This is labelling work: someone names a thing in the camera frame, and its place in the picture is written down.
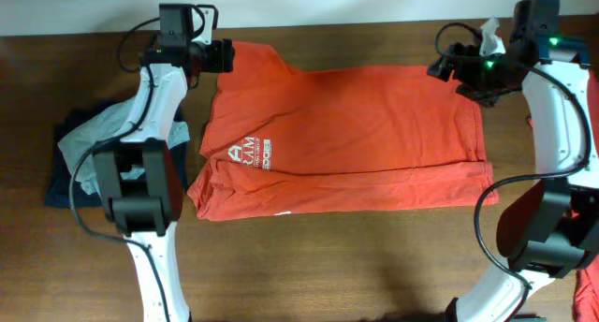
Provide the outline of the orange printed t-shirt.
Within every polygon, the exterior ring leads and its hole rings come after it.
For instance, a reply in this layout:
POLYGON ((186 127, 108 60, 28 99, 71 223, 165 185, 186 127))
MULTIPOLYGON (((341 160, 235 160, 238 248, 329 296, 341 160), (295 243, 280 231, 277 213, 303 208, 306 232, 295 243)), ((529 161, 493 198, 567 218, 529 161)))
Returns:
POLYGON ((487 193, 480 108, 424 66, 301 71, 236 42, 188 189, 197 216, 472 206, 487 193))

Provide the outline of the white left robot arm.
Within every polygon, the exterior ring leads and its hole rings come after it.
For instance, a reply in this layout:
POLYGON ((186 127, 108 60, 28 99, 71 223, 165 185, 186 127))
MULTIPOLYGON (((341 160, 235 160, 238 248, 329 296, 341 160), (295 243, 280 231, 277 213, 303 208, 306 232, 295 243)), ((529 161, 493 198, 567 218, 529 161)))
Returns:
POLYGON ((118 231, 113 240, 126 244, 132 256, 146 321, 192 318, 175 247, 183 186, 168 137, 189 80, 232 71, 234 56, 229 39, 144 52, 124 124, 89 154, 105 215, 118 231))

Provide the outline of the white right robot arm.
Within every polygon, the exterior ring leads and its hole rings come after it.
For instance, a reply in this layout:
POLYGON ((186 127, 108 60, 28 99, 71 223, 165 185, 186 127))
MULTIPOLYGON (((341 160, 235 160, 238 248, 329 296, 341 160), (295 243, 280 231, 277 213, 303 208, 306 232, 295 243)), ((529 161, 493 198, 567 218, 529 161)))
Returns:
POLYGON ((439 50, 434 78, 485 105, 522 92, 533 121, 535 172, 487 187, 475 204, 475 237, 490 266, 467 294, 446 307, 446 321, 513 321, 540 288, 598 255, 598 153, 588 105, 586 43, 540 32, 510 40, 504 51, 455 43, 439 50), (482 205, 511 183, 533 186, 502 213, 494 256, 480 228, 482 205))

